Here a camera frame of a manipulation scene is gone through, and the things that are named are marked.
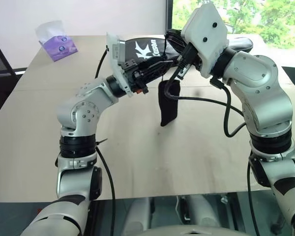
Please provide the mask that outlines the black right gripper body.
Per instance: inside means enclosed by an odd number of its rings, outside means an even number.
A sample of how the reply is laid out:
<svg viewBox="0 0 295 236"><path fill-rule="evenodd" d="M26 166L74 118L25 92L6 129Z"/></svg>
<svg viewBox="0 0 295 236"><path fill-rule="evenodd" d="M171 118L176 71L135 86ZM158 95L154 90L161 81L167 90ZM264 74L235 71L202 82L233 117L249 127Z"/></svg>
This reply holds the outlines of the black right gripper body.
<svg viewBox="0 0 295 236"><path fill-rule="evenodd" d="M177 64L179 69L183 69L187 65L193 65L196 70L200 71L202 60L198 55L197 49L192 45L192 43L188 43L186 45L180 56L181 58L178 60Z"/></svg>

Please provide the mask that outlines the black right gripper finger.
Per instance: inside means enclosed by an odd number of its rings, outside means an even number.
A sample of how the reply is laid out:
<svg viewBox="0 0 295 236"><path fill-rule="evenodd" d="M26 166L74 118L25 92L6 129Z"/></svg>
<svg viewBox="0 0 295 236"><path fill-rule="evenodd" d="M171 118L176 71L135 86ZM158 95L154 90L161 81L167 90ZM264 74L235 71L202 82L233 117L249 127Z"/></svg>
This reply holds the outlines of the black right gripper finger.
<svg viewBox="0 0 295 236"><path fill-rule="evenodd" d="M166 42L174 46L186 46L186 42L181 36L181 30L167 29L165 33Z"/></svg>
<svg viewBox="0 0 295 236"><path fill-rule="evenodd" d="M170 38L168 39L168 42L179 54L181 54L185 49L185 42L182 39Z"/></svg>

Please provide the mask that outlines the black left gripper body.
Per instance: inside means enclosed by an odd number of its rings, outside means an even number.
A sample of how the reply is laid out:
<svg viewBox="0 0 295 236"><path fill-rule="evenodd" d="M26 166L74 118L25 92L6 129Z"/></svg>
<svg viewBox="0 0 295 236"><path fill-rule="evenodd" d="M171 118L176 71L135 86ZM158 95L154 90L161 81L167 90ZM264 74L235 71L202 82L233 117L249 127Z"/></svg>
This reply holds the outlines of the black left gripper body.
<svg viewBox="0 0 295 236"><path fill-rule="evenodd" d="M127 90L132 93L148 93L147 83L144 82L144 73L139 69L134 60L118 63L121 76L118 76L118 95L127 95Z"/></svg>

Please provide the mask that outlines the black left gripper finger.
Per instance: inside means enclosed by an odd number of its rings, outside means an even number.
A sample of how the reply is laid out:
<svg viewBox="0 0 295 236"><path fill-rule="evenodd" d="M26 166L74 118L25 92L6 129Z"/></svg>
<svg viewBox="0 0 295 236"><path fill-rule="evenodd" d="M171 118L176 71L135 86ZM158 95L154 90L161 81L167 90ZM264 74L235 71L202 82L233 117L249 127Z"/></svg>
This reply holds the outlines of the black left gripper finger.
<svg viewBox="0 0 295 236"><path fill-rule="evenodd" d="M166 74L168 69L164 66L155 66L145 70L145 84L149 84L150 82L156 80L159 77L162 77Z"/></svg>
<svg viewBox="0 0 295 236"><path fill-rule="evenodd" d="M144 69L145 72L167 72L172 68L174 62L172 60L158 61Z"/></svg>

